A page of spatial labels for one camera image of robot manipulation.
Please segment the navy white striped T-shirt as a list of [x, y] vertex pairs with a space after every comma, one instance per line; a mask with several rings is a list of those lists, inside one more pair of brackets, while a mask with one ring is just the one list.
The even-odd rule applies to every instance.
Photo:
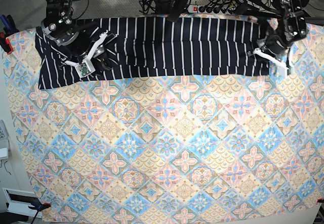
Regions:
[[[108, 49], [115, 53], [111, 71], [84, 81], [136, 77], [249, 74], [249, 56], [264, 34], [248, 21], [184, 17], [173, 23], [164, 17], [94, 20], [117, 35]], [[84, 25], [91, 20], [79, 20]]]

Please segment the orange black clamp upper left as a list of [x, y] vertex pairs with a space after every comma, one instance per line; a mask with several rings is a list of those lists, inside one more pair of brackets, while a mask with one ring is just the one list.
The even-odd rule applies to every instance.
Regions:
[[9, 55], [13, 52], [9, 36], [19, 32], [11, 15], [1, 15], [1, 21], [4, 24], [4, 32], [1, 32], [1, 47]]

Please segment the white power strip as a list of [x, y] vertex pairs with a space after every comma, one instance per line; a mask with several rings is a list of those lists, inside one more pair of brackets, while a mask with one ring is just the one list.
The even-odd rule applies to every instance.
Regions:
[[190, 14], [213, 14], [213, 15], [233, 15], [237, 6], [235, 4], [216, 5], [189, 5], [187, 12]]

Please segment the patterned tile tablecloth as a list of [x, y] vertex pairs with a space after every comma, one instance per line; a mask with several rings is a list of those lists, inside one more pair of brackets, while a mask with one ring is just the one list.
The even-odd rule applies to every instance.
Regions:
[[323, 28], [285, 79], [236, 75], [80, 82], [42, 91], [35, 31], [1, 52], [12, 150], [44, 221], [218, 223], [323, 198]]

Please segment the white device left edge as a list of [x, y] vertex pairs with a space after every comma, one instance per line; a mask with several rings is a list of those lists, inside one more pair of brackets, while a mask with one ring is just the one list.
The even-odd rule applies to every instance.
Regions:
[[9, 145], [9, 135], [6, 130], [3, 120], [0, 120], [0, 160], [8, 159], [10, 145]]

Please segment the blue orange clamp lower left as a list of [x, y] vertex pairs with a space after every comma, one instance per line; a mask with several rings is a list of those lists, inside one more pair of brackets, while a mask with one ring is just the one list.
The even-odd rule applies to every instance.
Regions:
[[28, 208], [31, 210], [36, 210], [38, 212], [43, 211], [45, 209], [48, 209], [51, 207], [50, 203], [40, 203], [40, 202], [31, 202], [31, 206], [29, 206]]

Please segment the white box lower left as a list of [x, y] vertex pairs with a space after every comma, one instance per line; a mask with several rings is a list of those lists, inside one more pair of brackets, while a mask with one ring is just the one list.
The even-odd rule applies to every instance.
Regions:
[[7, 199], [6, 203], [9, 204], [8, 212], [30, 217], [35, 216], [36, 210], [29, 208], [29, 206], [32, 206], [32, 202], [38, 201], [38, 198], [34, 192], [9, 188], [2, 188], [2, 190]]

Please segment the black mount post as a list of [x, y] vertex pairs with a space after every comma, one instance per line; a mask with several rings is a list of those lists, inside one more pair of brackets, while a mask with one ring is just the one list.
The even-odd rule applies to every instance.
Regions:
[[175, 0], [168, 15], [170, 22], [176, 22], [187, 6], [188, 0]]

